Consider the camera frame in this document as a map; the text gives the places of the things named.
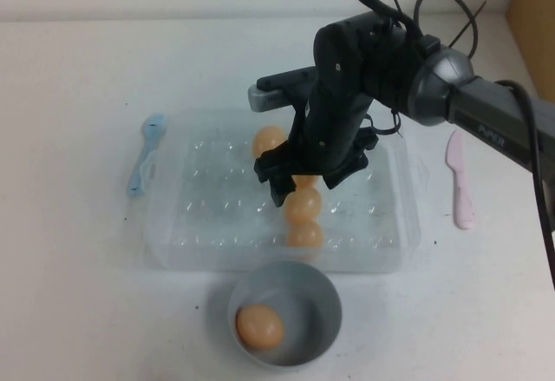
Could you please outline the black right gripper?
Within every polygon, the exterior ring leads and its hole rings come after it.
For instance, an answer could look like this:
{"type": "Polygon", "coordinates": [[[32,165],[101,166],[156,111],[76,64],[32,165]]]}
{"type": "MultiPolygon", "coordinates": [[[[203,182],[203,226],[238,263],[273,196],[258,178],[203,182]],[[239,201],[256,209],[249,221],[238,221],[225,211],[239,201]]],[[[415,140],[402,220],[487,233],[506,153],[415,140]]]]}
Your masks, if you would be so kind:
{"type": "Polygon", "coordinates": [[[254,111],[295,110],[286,142],[255,161],[276,207],[296,191],[295,175],[320,175],[334,189],[366,168],[363,152],[376,145],[376,135],[361,130],[371,103],[362,91],[363,42],[375,22],[373,16],[354,16],[326,25],[314,40],[314,66],[262,77],[254,85],[254,111]]]}

